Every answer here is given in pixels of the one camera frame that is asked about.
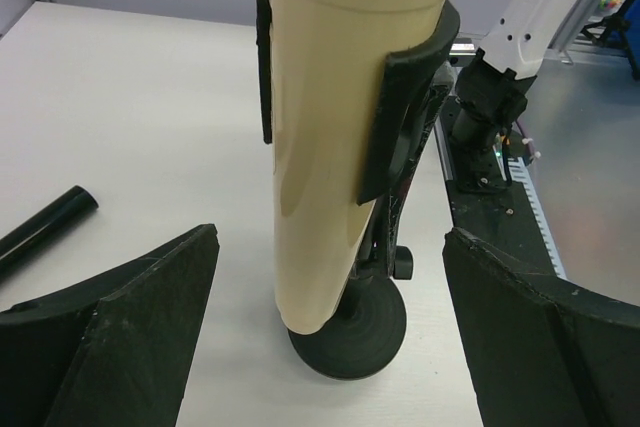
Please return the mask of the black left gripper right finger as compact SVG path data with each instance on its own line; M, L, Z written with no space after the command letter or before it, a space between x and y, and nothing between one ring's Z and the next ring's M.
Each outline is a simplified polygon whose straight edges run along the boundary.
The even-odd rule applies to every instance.
M484 425L638 425L637 306L458 228L443 259Z

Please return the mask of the black microphone silver grille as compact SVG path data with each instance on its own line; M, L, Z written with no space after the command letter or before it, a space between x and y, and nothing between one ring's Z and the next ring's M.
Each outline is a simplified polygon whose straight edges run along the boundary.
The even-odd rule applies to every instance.
M98 201L85 188L75 185L3 236L1 282L6 282L98 209Z

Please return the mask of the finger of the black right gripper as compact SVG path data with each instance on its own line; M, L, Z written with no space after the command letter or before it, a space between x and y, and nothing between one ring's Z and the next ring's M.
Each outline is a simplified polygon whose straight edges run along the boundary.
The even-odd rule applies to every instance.
M444 101L453 87L449 66L440 67L428 86L415 95L404 122L404 138L409 141L408 155L391 189L374 209L374 271L393 272L399 249L397 244L400 217L415 171L426 142L433 130Z

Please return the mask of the black microphone stand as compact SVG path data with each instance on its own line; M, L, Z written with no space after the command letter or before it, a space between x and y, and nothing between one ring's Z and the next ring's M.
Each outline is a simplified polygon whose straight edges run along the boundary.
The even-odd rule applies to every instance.
M405 338L398 227L460 17L449 0L256 0L255 28L276 305L308 367L367 378Z

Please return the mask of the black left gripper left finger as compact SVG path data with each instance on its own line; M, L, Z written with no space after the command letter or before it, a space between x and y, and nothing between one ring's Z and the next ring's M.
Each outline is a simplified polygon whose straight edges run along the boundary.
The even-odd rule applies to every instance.
M3 311L2 424L175 425L219 248L203 224Z

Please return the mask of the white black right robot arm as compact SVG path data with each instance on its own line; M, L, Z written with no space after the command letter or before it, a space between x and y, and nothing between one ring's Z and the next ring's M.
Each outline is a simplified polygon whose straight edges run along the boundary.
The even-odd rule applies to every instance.
M426 42L386 57L359 192L375 208L355 276L412 276L413 258L398 244L397 230L431 133L438 136L454 226L553 271L552 245L514 172L514 126L547 49L579 1L511 0L456 76L445 69L460 25L451 5Z

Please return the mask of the beige microphone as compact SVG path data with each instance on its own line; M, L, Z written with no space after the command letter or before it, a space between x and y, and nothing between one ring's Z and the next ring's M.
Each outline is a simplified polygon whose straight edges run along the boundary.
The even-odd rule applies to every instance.
M426 41L445 0L270 0L275 297L310 335L334 314L373 204L359 203L388 54Z

